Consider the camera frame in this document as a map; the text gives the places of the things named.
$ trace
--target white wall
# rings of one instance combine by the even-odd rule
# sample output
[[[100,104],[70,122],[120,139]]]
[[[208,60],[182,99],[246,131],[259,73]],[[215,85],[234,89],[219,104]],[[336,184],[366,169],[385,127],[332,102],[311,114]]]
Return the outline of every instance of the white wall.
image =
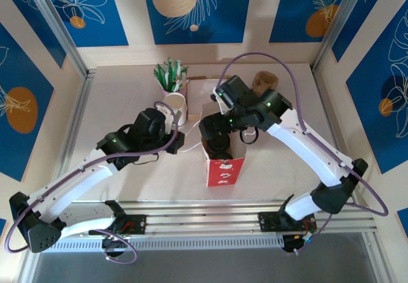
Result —
[[[320,43],[269,44],[279,0],[250,0],[242,44],[198,44],[156,46],[150,27],[146,0],[115,0],[129,41],[128,47],[79,48],[88,67],[109,65],[148,65],[177,57],[185,64],[225,62],[247,51],[278,55],[286,62],[312,62]],[[254,56],[246,61],[270,62]]]
[[[380,174],[346,80],[405,1],[378,0],[340,62],[337,64],[330,53],[318,78],[325,84],[345,148],[353,158],[362,157],[368,162],[370,168],[366,177],[390,209],[389,216],[375,216],[375,222],[398,282],[408,280],[408,239],[396,214],[397,210],[408,207],[408,163]],[[380,209],[368,192],[365,191],[363,197],[371,207]]]
[[[38,133],[23,181],[17,182],[0,173],[0,218],[6,219],[10,228],[12,217],[8,204],[9,198],[18,191],[29,194],[51,182],[54,176],[82,79],[69,59],[66,59],[62,69],[58,67],[12,0],[0,0],[0,6],[2,25],[54,86],[54,94]],[[6,228],[3,231],[3,241],[7,230]],[[12,247],[21,247],[23,244],[24,240],[20,233],[15,233],[12,238]],[[0,244],[1,283],[13,280],[19,272],[22,256],[24,255],[7,254],[4,244]]]

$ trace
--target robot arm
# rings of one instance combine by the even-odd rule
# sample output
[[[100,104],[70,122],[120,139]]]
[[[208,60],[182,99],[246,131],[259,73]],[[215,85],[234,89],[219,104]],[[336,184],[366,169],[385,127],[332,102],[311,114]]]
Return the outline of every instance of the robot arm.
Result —
[[[277,91],[267,90],[261,97],[257,97],[239,77],[234,76],[214,90],[213,100],[220,104],[221,113],[205,117],[200,122],[200,131],[205,140],[224,133],[243,131],[248,127],[258,127],[285,143],[320,178],[321,183],[311,193],[292,201],[292,196],[289,197],[282,210],[276,214],[276,221],[281,221],[290,230],[297,222],[314,212],[340,212],[358,183],[356,177],[344,167],[353,167],[362,176],[368,167],[364,160],[352,161],[308,126],[308,131],[342,161],[342,165],[335,163],[321,146],[317,146],[303,132],[296,110]]]
[[[174,131],[171,130],[173,117],[169,110],[159,107],[148,108],[141,112],[134,124],[121,127],[118,131],[107,134],[97,143],[97,147],[81,163],[73,167],[56,181],[48,184],[30,195],[18,192],[10,198],[11,212],[16,221],[29,206],[32,209],[19,222],[18,228],[33,253],[41,252],[52,246],[58,239],[96,229],[106,229],[115,222],[125,224],[126,216],[120,206],[114,201],[95,203],[83,208],[72,203],[103,179],[119,172],[129,163],[139,160],[140,156],[113,157],[91,166],[84,166],[102,157],[133,152],[147,152],[164,147],[170,142]],[[178,132],[166,151],[176,154],[184,143],[184,134]],[[74,172],[80,171],[74,177],[46,195],[45,193],[66,179]]]

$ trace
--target orange circle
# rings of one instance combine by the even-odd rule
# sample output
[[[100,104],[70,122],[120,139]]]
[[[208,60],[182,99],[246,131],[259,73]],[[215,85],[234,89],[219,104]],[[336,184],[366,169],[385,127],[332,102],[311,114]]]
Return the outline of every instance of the orange circle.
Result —
[[[313,38],[324,36],[338,8],[336,4],[331,4],[313,13],[307,20],[306,33]]]
[[[69,22],[71,23],[72,26],[78,29],[82,29],[85,27],[85,21],[82,17],[77,16],[71,17]]]
[[[393,102],[388,98],[384,98],[380,101],[379,110],[382,116],[389,116],[393,111]]]
[[[6,96],[7,120],[19,133],[30,133],[37,122],[38,105],[34,94],[25,87],[15,87]]]

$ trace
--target red box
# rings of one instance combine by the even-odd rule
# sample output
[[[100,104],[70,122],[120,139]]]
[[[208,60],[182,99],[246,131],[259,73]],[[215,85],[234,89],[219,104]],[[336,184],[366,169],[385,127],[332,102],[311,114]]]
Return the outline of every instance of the red box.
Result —
[[[217,102],[207,103],[203,105],[201,111],[201,118],[219,112]],[[202,148],[204,153],[205,168],[207,171],[207,186],[221,186],[236,184],[238,176],[241,172],[242,165],[245,160],[247,152],[246,144],[241,142],[238,132],[229,135],[231,140],[229,154],[232,155],[232,160],[212,160],[207,152],[207,143],[202,141]]]

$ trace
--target gray floor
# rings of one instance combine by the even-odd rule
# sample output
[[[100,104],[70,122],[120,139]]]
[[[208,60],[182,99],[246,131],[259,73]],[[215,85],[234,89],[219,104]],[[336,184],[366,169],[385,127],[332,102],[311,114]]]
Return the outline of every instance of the gray floor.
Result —
[[[102,253],[44,253],[34,282],[376,282],[360,234],[326,234],[298,256],[281,249],[139,251],[133,265]]]

